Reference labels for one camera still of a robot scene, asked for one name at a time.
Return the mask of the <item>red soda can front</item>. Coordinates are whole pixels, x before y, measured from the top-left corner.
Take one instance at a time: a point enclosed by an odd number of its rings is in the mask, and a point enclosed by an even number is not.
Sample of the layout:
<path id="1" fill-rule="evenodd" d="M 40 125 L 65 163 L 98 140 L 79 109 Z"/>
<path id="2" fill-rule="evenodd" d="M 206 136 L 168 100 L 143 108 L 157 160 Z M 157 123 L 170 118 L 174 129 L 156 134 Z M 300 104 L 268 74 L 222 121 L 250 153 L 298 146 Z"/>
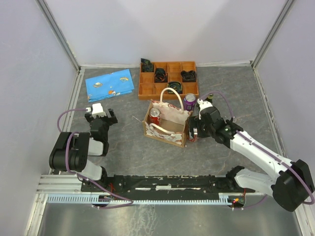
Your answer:
<path id="1" fill-rule="evenodd" d="M 189 130 L 189 141 L 196 142 L 198 139 L 198 130 L 196 127 Z"/>

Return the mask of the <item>red soda can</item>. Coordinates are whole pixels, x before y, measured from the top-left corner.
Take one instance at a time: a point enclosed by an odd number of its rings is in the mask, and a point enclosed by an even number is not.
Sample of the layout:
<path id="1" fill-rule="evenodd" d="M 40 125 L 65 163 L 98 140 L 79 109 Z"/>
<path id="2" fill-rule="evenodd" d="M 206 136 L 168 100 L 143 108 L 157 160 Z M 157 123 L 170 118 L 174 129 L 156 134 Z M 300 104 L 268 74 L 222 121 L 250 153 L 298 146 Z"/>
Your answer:
<path id="1" fill-rule="evenodd" d="M 160 125 L 161 122 L 161 111 L 158 108 L 151 108 L 149 111 L 149 119 L 151 123 Z"/>
<path id="2" fill-rule="evenodd" d="M 196 142 L 198 139 L 198 130 L 196 127 L 189 130 L 189 141 Z"/>

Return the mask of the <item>canvas tote bag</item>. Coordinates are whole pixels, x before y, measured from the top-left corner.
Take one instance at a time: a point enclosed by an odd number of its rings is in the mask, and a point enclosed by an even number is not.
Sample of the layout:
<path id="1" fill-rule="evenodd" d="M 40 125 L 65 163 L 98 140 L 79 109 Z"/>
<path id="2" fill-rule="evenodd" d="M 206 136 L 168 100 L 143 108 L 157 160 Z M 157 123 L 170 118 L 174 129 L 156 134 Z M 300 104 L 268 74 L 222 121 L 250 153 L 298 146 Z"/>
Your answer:
<path id="1" fill-rule="evenodd" d="M 171 91 L 177 96 L 180 102 L 179 108 L 163 101 L 163 95 L 166 91 Z M 153 107 L 161 111 L 160 125 L 150 122 L 149 111 Z M 172 88 L 165 88 L 160 93 L 159 100 L 150 101 L 145 118 L 142 121 L 143 134 L 145 137 L 183 148 L 188 138 L 188 118 L 191 115 L 192 111 L 184 109 L 180 95 Z"/>

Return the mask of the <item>purple soda can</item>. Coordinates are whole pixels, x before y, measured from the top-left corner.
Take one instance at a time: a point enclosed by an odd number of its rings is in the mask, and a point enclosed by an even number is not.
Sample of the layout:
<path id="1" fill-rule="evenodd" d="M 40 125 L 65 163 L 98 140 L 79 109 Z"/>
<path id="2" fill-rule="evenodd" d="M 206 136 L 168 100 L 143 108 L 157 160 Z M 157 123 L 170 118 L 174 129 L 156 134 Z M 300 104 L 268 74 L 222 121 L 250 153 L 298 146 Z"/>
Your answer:
<path id="1" fill-rule="evenodd" d="M 183 100 L 184 109 L 186 111 L 193 111 L 196 104 L 196 96 L 193 93 L 187 93 Z"/>

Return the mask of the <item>green glass bottle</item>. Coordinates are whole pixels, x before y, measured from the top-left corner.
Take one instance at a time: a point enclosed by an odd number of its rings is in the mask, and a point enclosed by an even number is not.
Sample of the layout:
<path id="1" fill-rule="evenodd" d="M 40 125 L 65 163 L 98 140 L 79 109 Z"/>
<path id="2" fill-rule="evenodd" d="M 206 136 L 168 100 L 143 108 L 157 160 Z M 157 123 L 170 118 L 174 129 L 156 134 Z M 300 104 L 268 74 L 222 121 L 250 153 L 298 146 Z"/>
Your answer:
<path id="1" fill-rule="evenodd" d="M 214 98 L 214 94 L 210 93 L 210 94 L 207 95 L 205 100 L 210 102 L 210 103 L 213 103 L 213 98 Z"/>

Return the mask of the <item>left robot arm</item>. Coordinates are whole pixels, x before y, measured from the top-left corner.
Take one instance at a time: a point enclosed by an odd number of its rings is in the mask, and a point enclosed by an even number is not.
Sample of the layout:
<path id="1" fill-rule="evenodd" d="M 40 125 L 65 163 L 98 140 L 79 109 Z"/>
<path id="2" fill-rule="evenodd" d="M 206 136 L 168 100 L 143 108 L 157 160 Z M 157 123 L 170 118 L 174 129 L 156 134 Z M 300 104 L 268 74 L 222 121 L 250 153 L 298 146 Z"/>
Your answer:
<path id="1" fill-rule="evenodd" d="M 108 131 L 118 122 L 113 109 L 109 114 L 101 111 L 85 113 L 89 123 L 89 132 L 79 132 L 71 136 L 70 132 L 61 132 L 49 157 L 49 166 L 56 171 L 70 171 L 92 180 L 92 187 L 99 192 L 109 186 L 106 169 L 96 165 L 89 156 L 106 156 L 109 149 Z"/>

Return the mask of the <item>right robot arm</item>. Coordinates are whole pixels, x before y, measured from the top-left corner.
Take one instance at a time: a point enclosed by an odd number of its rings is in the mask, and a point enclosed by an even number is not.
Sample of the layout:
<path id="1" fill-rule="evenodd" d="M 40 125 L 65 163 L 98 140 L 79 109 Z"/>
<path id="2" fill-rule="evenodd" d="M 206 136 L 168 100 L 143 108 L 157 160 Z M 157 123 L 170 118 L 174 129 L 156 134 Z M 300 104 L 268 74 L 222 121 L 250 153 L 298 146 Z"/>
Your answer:
<path id="1" fill-rule="evenodd" d="M 282 208 L 295 211 L 301 204 L 313 205 L 315 186 L 309 166 L 299 159 L 292 161 L 256 141 L 233 119 L 224 120 L 216 107 L 205 107 L 188 119 L 189 135 L 212 137 L 217 143 L 238 152 L 261 168 L 264 173 L 243 167 L 233 169 L 226 188 L 238 192 L 249 188 L 271 196 Z"/>

